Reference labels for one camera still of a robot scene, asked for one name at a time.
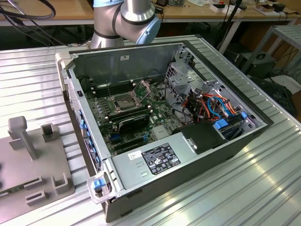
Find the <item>white sticker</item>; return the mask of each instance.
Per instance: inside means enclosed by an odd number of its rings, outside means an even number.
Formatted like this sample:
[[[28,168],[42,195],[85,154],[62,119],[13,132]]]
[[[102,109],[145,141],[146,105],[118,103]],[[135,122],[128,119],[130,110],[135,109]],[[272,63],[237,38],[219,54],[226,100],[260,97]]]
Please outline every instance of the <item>white sticker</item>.
[[[127,155],[128,155],[128,157],[130,158],[130,160],[134,160],[134,159],[136,159],[136,158],[142,157],[142,155],[141,155],[141,150],[132,152],[132,153],[127,154]]]
[[[120,57],[120,60],[129,60],[129,59],[130,59],[130,55]]]

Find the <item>metal frame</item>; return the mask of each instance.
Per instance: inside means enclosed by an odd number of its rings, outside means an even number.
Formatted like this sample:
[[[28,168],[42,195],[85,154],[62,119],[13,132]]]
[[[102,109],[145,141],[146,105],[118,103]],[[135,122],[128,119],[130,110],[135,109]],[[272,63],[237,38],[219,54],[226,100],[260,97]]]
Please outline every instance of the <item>metal frame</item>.
[[[275,34],[278,36],[277,40],[273,43],[273,45],[269,48],[268,53],[271,54],[274,52],[275,48],[278,46],[278,44],[281,42],[281,40],[284,40],[297,48],[298,50],[301,49],[301,26],[272,26],[269,28],[265,36],[262,38],[261,42],[258,44],[254,52],[252,53],[251,57],[248,59],[244,67],[242,68],[242,72],[246,73],[252,62],[255,60],[258,53],[262,50],[264,45],[268,42],[270,37]],[[298,60],[297,63],[295,63],[289,70],[291,72],[294,70],[296,66],[298,66],[301,63],[301,60]]]
[[[181,18],[181,19],[173,19],[173,18],[164,18],[163,23],[192,23],[192,22],[222,22],[223,18],[215,18],[215,19],[209,19],[209,18]],[[259,21],[289,21],[288,25],[293,25],[297,18],[269,18],[268,16],[260,18],[260,19],[253,19],[253,18],[234,18],[233,24],[225,37],[224,42],[221,45],[221,48],[219,50],[220,53],[224,53],[227,46],[231,42],[234,34],[236,33],[239,25],[241,22],[259,22]],[[32,23],[28,20],[23,21],[25,25],[30,26]],[[39,20],[37,23],[41,26],[44,25],[85,25],[85,24],[94,24],[94,19],[84,19],[84,20]],[[11,24],[6,20],[0,20],[0,26],[11,26]],[[277,39],[274,43],[277,47],[277,42],[279,43],[281,40]]]
[[[275,222],[299,225],[301,124],[204,39],[190,35],[157,38],[154,42],[183,39],[201,51],[275,124],[231,160],[110,225],[188,225],[200,222],[204,225],[242,225],[246,222],[251,225],[260,222],[266,225]],[[17,114],[21,109],[22,114],[31,118],[29,130],[38,128],[39,123],[59,125],[76,187],[73,195],[17,217],[3,226],[50,225],[53,222],[61,225],[106,225],[102,207],[91,201],[85,186],[88,171],[61,95],[54,54],[62,50],[67,48],[0,52],[1,112]],[[195,67],[203,73],[202,65],[196,64]],[[0,136],[7,133],[2,117]]]

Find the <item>motherboard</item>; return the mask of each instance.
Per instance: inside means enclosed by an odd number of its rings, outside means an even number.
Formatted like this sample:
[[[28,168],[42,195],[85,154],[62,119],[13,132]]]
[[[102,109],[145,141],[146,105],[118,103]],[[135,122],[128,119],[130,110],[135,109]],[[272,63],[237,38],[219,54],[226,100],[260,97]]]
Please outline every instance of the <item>motherboard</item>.
[[[92,88],[85,95],[112,155],[165,138],[183,125],[166,104],[158,82]]]

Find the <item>electronic equipment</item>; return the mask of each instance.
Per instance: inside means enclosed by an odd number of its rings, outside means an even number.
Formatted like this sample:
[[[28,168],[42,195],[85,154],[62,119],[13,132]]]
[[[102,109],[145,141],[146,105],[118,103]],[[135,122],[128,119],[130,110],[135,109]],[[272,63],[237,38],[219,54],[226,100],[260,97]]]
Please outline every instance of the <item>electronic equipment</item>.
[[[165,7],[168,4],[168,0],[157,0],[156,4]]]
[[[255,82],[257,86],[259,86],[292,116],[296,115],[296,110],[291,100],[292,93],[285,86],[271,82],[273,81],[272,78],[271,81],[267,81],[251,77],[251,80]]]
[[[230,0],[230,4],[233,5],[233,6],[235,6],[235,5],[236,5],[236,1],[237,1],[237,0]],[[240,3],[240,5],[239,5],[238,8],[240,8],[240,9],[242,9],[242,10],[246,10],[246,9],[247,9],[247,6],[246,6],[244,3]]]
[[[279,13],[279,12],[282,12],[285,8],[285,4],[282,4],[282,3],[278,3],[278,4],[273,4],[273,8],[274,8],[274,11]]]
[[[251,55],[252,53],[241,53],[235,61],[235,66],[241,70]],[[273,70],[276,63],[276,59],[268,53],[261,51],[246,71],[246,74],[255,78],[264,79],[267,77],[267,74]]]
[[[183,6],[185,3],[185,0],[168,0],[168,4],[170,6]]]
[[[64,52],[56,62],[107,222],[230,159],[273,124],[187,41]]]

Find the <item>blue cable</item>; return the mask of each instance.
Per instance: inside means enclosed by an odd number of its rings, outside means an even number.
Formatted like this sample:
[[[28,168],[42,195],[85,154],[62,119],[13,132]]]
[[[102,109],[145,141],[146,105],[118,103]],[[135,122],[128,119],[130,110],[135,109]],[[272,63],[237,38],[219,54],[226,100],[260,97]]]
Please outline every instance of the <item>blue cable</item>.
[[[218,97],[211,97],[211,98],[217,99],[217,100],[222,104],[222,107],[224,108],[224,110],[226,111],[226,113],[227,113],[228,115],[230,115],[230,116],[233,116],[233,114],[228,110],[228,108],[225,106],[224,102],[223,102],[220,98],[218,98]],[[211,99],[211,98],[209,98],[208,101],[207,101],[208,109],[209,109],[209,111],[210,111],[212,114],[217,115],[217,116],[221,119],[221,116],[220,116],[218,113],[215,113],[215,112],[211,109],[211,106],[210,106],[210,99]]]
[[[211,109],[211,106],[210,106],[210,99],[211,99],[211,98],[209,98],[208,101],[207,101],[207,106],[208,106],[209,111],[210,111],[212,114],[215,114],[215,115],[217,115],[219,118],[221,118],[221,116],[220,116],[218,113],[215,113],[215,112]]]

